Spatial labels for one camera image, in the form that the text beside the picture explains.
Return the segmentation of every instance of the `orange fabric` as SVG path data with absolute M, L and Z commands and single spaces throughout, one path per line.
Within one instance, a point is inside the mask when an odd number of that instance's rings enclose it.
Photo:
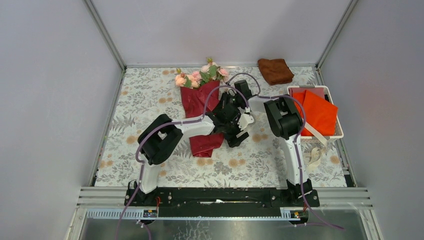
M 323 136 L 334 136 L 336 132 L 338 107 L 308 90 L 304 93 L 293 93 L 293 97 L 302 103 L 306 113 L 306 121 L 314 129 Z M 303 114 L 297 104 L 296 107 L 303 118 Z M 306 129 L 302 131 L 301 135 L 313 136 L 313 134 Z

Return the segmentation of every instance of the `brown cloth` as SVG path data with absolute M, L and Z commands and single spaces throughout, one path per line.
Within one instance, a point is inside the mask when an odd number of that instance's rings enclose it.
M 264 59 L 257 61 L 259 71 L 269 85 L 288 84 L 295 76 L 286 64 L 284 59 Z

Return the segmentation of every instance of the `wall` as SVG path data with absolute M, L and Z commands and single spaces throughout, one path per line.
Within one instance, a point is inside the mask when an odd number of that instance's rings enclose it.
M 386 240 L 424 239 L 423 12 L 423 1 L 359 1 L 322 69 Z
M 0 239 L 63 239 L 120 70 L 81 0 L 3 0 L 0 33 Z
M 94 0 L 127 65 L 315 63 L 349 0 Z

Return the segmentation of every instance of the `gray floor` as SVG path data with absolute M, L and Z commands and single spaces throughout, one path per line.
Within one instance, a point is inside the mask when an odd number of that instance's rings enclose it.
M 157 220 L 149 225 L 153 240 L 365 240 L 361 217 L 354 210 L 319 212 L 324 219 L 346 229 L 327 226 L 293 227 L 287 221 L 186 221 Z M 118 220 L 87 219 L 82 240 L 113 240 Z M 309 223 L 319 222 L 315 217 Z M 134 220 L 122 221 L 120 240 L 149 239 L 147 230 Z

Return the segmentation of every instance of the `table surface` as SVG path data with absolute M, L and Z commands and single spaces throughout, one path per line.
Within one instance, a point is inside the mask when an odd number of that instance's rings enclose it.
M 191 73 L 199 68 L 182 68 Z M 287 93 L 287 84 L 269 86 L 257 67 L 229 67 L 230 76 L 249 73 L 259 81 L 261 94 L 275 96 Z M 290 85 L 315 85 L 312 67 L 290 67 L 294 74 Z M 160 114 L 183 119 L 179 87 L 174 84 L 172 68 L 128 68 L 101 154 L 96 187 L 127 186 L 139 177 L 141 164 L 136 162 L 137 138 Z M 253 93 L 258 91 L 253 80 L 246 79 Z M 189 140 L 182 140 L 171 157 L 161 165 L 159 187 L 286 187 L 286 163 L 280 145 L 269 127 L 265 113 L 252 113 L 255 124 L 249 138 L 239 147 L 230 148 L 224 140 L 211 158 L 193 157 Z M 336 146 L 329 143 L 302 143 L 305 162 L 313 148 L 319 148 L 320 163 L 307 168 L 315 187 L 346 187 Z

